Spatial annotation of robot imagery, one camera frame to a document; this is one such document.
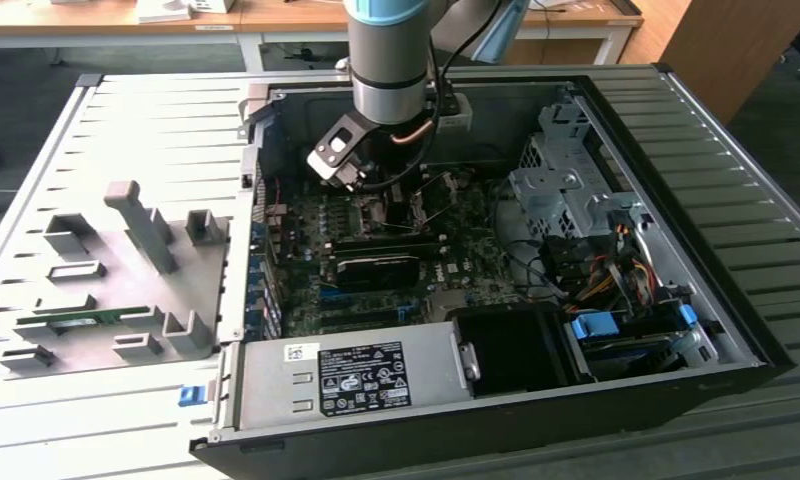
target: green circuit board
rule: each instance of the green circuit board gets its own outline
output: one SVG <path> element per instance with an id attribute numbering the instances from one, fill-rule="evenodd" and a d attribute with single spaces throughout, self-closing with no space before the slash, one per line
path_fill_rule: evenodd
<path id="1" fill-rule="evenodd" d="M 327 243 L 380 236 L 362 214 L 379 207 L 378 197 L 306 190 L 279 209 L 284 213 L 269 225 L 284 337 L 442 321 L 452 308 L 520 301 L 488 226 L 491 185 L 466 182 L 448 189 L 442 183 L 436 178 L 427 189 L 427 215 L 435 217 L 416 231 L 396 226 L 383 232 L 392 238 L 423 232 L 439 238 L 439 254 L 422 259 L 419 281 L 402 289 L 344 293 L 334 284 L 338 260 Z"/>

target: metal grated table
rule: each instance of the metal grated table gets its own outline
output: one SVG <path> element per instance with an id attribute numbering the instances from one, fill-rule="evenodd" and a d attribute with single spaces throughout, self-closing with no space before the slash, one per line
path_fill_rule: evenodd
<path id="1" fill-rule="evenodd" d="M 543 71 L 587 74 L 596 81 L 799 366 L 763 388 L 706 404 L 659 429 L 379 478 L 800 478 L 800 212 L 675 75 L 643 66 L 510 70 L 512 75 Z M 472 73 L 458 69 L 456 76 L 466 75 Z M 232 230 L 248 220 L 248 208 L 232 193 L 247 79 L 343 78 L 320 72 L 109 76 L 99 86 L 76 88 L 0 227 L 0 352 L 12 326 L 4 308 L 35 286 L 3 283 L 13 276 L 7 272 L 23 272 L 28 257 L 17 255 L 36 253 L 43 219 L 76 201 L 68 192 L 89 188 L 84 173 L 103 179 L 129 172 L 149 185 L 143 200 L 168 217 L 212 208 L 232 218 Z M 212 357 L 0 378 L 0 478 L 221 479 L 187 451 L 188 440 L 208 431 L 212 409 L 177 407 L 180 386 L 205 383 L 215 374 Z"/>

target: warning label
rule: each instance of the warning label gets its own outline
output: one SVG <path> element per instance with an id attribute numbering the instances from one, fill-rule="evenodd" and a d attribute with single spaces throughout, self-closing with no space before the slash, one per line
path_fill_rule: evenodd
<path id="1" fill-rule="evenodd" d="M 318 358 L 327 417 L 412 405 L 400 342 L 322 350 Z"/>

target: blue connector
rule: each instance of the blue connector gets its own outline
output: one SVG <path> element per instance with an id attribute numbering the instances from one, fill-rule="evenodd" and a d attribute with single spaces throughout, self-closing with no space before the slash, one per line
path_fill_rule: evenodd
<path id="1" fill-rule="evenodd" d="M 181 398 L 177 401 L 179 407 L 192 407 L 208 403 L 208 387 L 204 385 L 184 385 L 181 387 Z"/>
<path id="2" fill-rule="evenodd" d="M 682 318 L 688 322 L 688 325 L 694 325 L 696 323 L 696 312 L 694 311 L 694 307 L 688 304 L 684 304 L 679 307 L 679 313 L 682 314 Z"/>
<path id="3" fill-rule="evenodd" d="M 415 303 L 410 305 L 400 305 L 398 307 L 398 320 L 400 321 L 400 323 L 406 322 L 406 314 L 410 313 L 415 309 L 415 307 Z"/>
<path id="4" fill-rule="evenodd" d="M 340 297 L 344 293 L 338 288 L 322 288 L 320 298 Z"/>
<path id="5" fill-rule="evenodd" d="M 579 315 L 572 320 L 572 331 L 579 340 L 619 334 L 619 327 L 610 312 L 594 312 Z"/>

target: wooden desk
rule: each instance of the wooden desk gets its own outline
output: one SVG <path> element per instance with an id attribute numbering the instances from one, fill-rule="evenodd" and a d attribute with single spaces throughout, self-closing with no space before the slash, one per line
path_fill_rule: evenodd
<path id="1" fill-rule="evenodd" d="M 0 48 L 237 43 L 243 3 L 228 14 L 140 24 L 136 0 L 0 0 Z"/>
<path id="2" fill-rule="evenodd" d="M 139 24 L 136 0 L 0 0 L 0 48 L 112 45 L 239 44 L 248 72 L 263 72 L 260 46 L 346 42 L 347 15 L 331 0 L 237 0 L 228 14 Z M 582 0 L 566 13 L 531 11 L 506 63 L 616 63 L 631 30 L 643 22 L 608 0 Z M 540 40 L 551 45 L 546 48 Z"/>
<path id="3" fill-rule="evenodd" d="M 282 42 L 346 42 L 347 14 L 331 0 L 240 0 L 240 46 L 247 71 L 263 71 L 260 45 Z M 530 11 L 506 63 L 595 63 L 619 60 L 640 16 L 623 15 L 608 0 L 563 5 L 564 13 Z M 552 45 L 544 48 L 540 40 Z"/>

